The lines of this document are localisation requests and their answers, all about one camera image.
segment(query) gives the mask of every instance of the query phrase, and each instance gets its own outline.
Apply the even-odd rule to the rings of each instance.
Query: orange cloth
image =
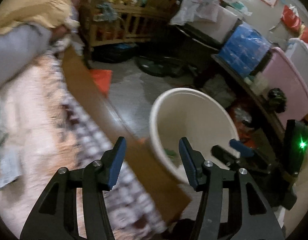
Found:
[[[107,98],[111,85],[112,71],[105,69],[91,69],[90,74],[99,91]]]

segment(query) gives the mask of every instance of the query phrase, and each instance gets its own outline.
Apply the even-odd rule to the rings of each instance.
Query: pink plastic cabinet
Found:
[[[280,88],[287,97],[286,111],[277,114],[284,128],[288,119],[301,120],[308,114],[308,88],[284,51],[271,49],[272,58],[263,74],[269,81],[269,89]]]

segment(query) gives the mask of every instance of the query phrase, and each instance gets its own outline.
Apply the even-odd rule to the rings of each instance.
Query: green object in bucket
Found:
[[[169,150],[169,149],[165,149],[165,148],[164,148],[164,151],[165,151],[167,157],[170,158],[170,160],[172,161],[172,163],[175,164],[175,162],[177,161],[177,160],[176,160],[177,153],[176,153],[175,151],[173,151],[173,150]]]

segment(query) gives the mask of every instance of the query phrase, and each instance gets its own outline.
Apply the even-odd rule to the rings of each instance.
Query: yellow pillow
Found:
[[[71,4],[71,0],[3,0],[0,4],[0,34],[30,21],[45,28],[60,26],[71,15]]]

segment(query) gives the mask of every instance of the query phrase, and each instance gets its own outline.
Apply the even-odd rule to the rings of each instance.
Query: patterned blanket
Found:
[[[23,167],[23,176],[0,191],[0,215],[17,237],[59,167],[84,167],[112,148],[66,88],[60,66],[68,43],[68,37],[57,41],[0,90],[9,134],[5,147],[20,149]],[[79,232],[86,236],[81,197],[78,191]],[[116,186],[104,192],[104,199],[116,239],[149,238],[166,228],[150,195],[125,162]]]

